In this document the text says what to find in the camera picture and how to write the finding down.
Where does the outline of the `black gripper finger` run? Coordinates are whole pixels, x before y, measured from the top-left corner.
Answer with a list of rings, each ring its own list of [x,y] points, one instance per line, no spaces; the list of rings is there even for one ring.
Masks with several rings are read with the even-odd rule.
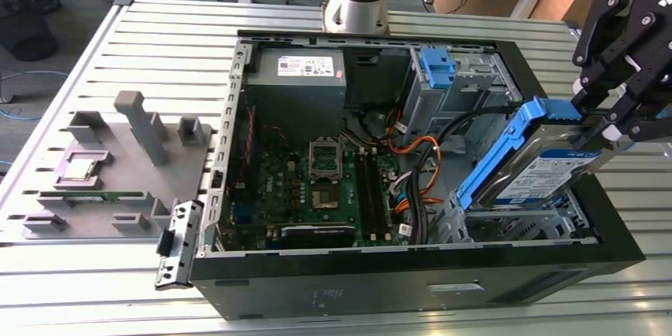
[[[628,137],[635,142],[671,140],[671,43],[660,47],[640,69],[623,82],[626,92],[611,108],[602,136],[611,141]]]
[[[626,85],[611,112],[660,114],[660,0],[594,0],[572,63],[580,67],[572,101],[592,109]]]

